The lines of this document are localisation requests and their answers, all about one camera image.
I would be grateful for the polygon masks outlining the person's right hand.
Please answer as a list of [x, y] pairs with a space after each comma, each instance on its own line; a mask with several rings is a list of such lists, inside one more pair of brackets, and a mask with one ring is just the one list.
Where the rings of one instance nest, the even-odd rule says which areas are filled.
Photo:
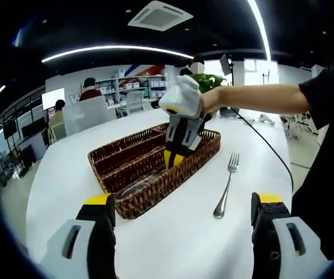
[[222, 98], [222, 88], [223, 87], [216, 87], [206, 93], [201, 94], [201, 99], [203, 100], [204, 104], [202, 110], [204, 115], [213, 114], [224, 105]]

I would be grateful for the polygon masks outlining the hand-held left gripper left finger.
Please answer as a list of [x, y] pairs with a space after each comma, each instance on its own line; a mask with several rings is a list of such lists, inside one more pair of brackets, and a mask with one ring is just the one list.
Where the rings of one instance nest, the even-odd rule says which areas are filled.
[[47, 242], [40, 266], [48, 278], [116, 278], [115, 198], [94, 196]]

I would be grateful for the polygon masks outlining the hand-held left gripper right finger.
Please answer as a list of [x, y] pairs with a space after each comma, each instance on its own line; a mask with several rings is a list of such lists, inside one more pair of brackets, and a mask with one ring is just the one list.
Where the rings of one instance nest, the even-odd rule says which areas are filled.
[[274, 194], [253, 192], [252, 278], [321, 278], [331, 265], [320, 238]]

